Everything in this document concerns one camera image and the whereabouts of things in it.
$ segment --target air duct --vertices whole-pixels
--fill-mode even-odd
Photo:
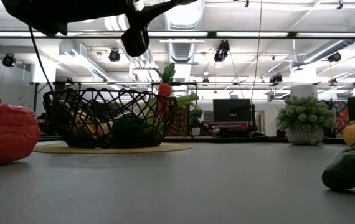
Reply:
[[[199,30],[204,15],[205,0],[175,7],[164,13],[166,30],[194,31]],[[195,44],[168,43],[169,54],[177,63],[188,63],[195,51]]]
[[[323,46],[319,47],[318,49],[306,54],[303,57],[304,63],[315,63],[321,59],[324,59],[352,44],[355,43],[355,40],[332,40],[328,43],[324,44]]]

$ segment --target wall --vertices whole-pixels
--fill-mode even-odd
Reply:
[[[278,110],[285,106],[282,101],[271,101],[271,102],[254,102],[256,111],[265,112],[265,134],[267,136],[276,136],[276,117],[278,115]],[[197,105],[206,111],[213,111],[214,106],[211,101],[201,101],[197,102]]]
[[[34,86],[29,84],[30,79],[30,72],[23,74],[20,68],[6,68],[0,61],[0,99],[2,99],[2,103],[33,108]]]

